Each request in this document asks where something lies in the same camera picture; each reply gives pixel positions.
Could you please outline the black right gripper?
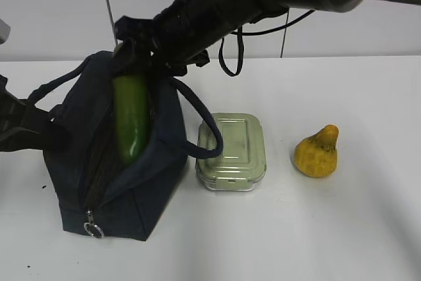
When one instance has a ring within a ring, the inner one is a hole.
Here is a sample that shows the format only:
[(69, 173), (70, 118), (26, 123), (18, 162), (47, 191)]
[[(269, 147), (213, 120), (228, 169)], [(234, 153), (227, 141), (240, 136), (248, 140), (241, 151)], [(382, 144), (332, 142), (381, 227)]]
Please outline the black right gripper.
[(189, 31), (181, 14), (167, 8), (153, 19), (122, 16), (114, 23), (120, 47), (114, 52), (114, 75), (135, 74), (147, 77), (185, 76), (191, 64), (210, 63), (206, 49), (194, 49), (184, 56)]

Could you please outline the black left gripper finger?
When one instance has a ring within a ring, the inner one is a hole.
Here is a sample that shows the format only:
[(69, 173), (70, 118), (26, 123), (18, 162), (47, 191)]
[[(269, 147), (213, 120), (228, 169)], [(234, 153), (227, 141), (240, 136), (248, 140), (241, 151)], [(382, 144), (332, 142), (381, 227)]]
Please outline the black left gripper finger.
[(13, 96), (1, 97), (1, 151), (62, 151), (70, 133), (49, 119), (49, 113)]

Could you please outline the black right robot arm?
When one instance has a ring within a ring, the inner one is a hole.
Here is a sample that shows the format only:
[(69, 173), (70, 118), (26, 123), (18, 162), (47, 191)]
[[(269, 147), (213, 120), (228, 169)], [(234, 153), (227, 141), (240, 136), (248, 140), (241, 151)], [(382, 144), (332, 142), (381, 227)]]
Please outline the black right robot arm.
[[(182, 76), (204, 66), (207, 49), (245, 24), (281, 16), (290, 8), (346, 13), (362, 0), (174, 0), (152, 19), (123, 16), (115, 24), (122, 46), (111, 59), (114, 75), (132, 66)], [(420, 0), (381, 0), (417, 5)]]

